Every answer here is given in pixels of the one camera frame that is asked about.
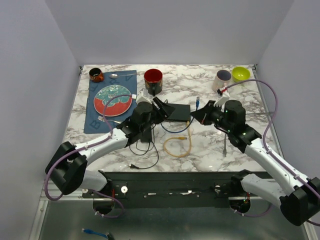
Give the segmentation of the black network switch box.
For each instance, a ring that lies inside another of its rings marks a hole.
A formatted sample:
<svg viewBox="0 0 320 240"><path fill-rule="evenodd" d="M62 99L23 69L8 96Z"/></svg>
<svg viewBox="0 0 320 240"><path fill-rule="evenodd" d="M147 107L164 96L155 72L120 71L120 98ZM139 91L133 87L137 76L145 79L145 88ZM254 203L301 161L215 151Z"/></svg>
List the black network switch box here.
<svg viewBox="0 0 320 240"><path fill-rule="evenodd" d="M166 103L175 108L174 112L164 121L186 123L191 120L191 106L189 104Z"/></svg>

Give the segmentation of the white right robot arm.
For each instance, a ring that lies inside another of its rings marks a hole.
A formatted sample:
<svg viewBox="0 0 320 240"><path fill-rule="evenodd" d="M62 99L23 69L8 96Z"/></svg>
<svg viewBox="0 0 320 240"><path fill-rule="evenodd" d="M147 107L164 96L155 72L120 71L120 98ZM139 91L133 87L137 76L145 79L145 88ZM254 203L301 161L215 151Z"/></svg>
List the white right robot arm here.
<svg viewBox="0 0 320 240"><path fill-rule="evenodd" d="M257 195L278 207L293 225L301 226L320 211L320 180L294 169L272 150L260 133L246 123L246 110L237 100L228 100L224 108L210 100L191 116L200 124L214 127L228 136L230 143L255 160L274 183L259 178L247 170L230 183L230 191L241 196L245 192Z"/></svg>

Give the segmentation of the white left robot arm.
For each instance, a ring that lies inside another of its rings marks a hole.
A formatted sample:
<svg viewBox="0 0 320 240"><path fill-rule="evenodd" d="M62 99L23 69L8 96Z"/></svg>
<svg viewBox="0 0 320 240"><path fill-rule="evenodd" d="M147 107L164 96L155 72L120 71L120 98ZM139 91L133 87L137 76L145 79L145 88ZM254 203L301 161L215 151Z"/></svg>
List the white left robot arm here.
<svg viewBox="0 0 320 240"><path fill-rule="evenodd" d="M62 143L45 169L45 193L49 192L48 182L52 181L62 195L88 189L101 198L107 197L111 191L107 176L100 171L90 171L87 166L137 142L147 129L162 123L174 111L173 106L154 97L152 102L138 103L131 116L103 136L76 145L68 141Z"/></svg>

